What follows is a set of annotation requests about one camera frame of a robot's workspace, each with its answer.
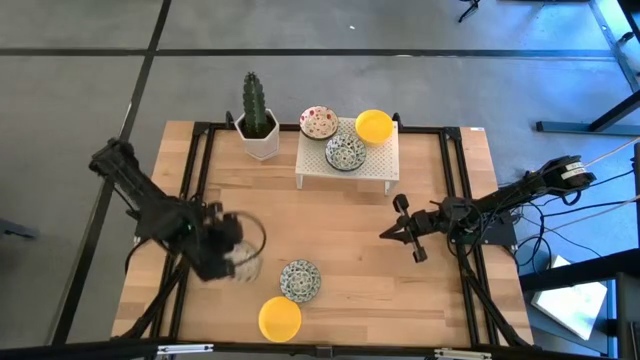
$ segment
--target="gray floor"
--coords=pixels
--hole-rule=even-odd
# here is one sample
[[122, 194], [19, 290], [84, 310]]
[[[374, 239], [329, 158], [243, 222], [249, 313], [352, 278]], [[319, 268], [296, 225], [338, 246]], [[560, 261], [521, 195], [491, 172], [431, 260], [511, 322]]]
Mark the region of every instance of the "gray floor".
[[[600, 5], [608, 18], [619, 16], [615, 2]], [[587, 4], [484, 0], [478, 13], [458, 25], [455, 18], [466, 6], [418, 0], [373, 0], [366, 6], [355, 0], [175, 1], [160, 46], [608, 48]], [[159, 8], [159, 0], [3, 0], [0, 47], [144, 48]], [[626, 31], [619, 21], [612, 30]], [[628, 45], [633, 56], [635, 45]], [[0, 243], [2, 348], [46, 341], [99, 186], [86, 168], [88, 159], [117, 135], [141, 60], [0, 57], [0, 217], [43, 234], [36, 241], [5, 237]], [[268, 106], [283, 122], [295, 122], [310, 105], [326, 104], [344, 116], [375, 107], [399, 112], [407, 124], [485, 127], [500, 182], [553, 157], [580, 154], [588, 161], [628, 141], [532, 130], [540, 120], [590, 122], [628, 96], [629, 85], [612, 59], [156, 58], [132, 133], [143, 169], [152, 168], [167, 120], [220, 121], [226, 110], [241, 113], [247, 71], [258, 73]], [[625, 120], [637, 121], [638, 115]], [[631, 157], [631, 148], [625, 149], [592, 171], [601, 179], [625, 172]], [[632, 179], [624, 178], [585, 193], [580, 204], [626, 199], [633, 191]], [[552, 203], [545, 212], [560, 205]], [[527, 216], [537, 221], [534, 211]], [[72, 341], [108, 338], [132, 231], [114, 199]], [[517, 232], [525, 237], [535, 227], [521, 222]], [[628, 249], [637, 246], [635, 211], [623, 208], [562, 233], [603, 255]], [[572, 261], [594, 256], [554, 235], [548, 240], [554, 253]]]

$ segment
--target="yellow plastic bowl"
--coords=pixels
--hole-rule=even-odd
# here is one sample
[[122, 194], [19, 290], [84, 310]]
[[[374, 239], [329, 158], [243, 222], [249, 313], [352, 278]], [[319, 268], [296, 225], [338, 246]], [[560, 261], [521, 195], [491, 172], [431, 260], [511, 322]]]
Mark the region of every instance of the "yellow plastic bowl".
[[262, 305], [258, 326], [269, 341], [291, 340], [300, 329], [302, 314], [298, 304], [284, 296], [276, 296]]
[[384, 144], [393, 132], [393, 121], [384, 111], [367, 110], [356, 118], [356, 134], [369, 145]]

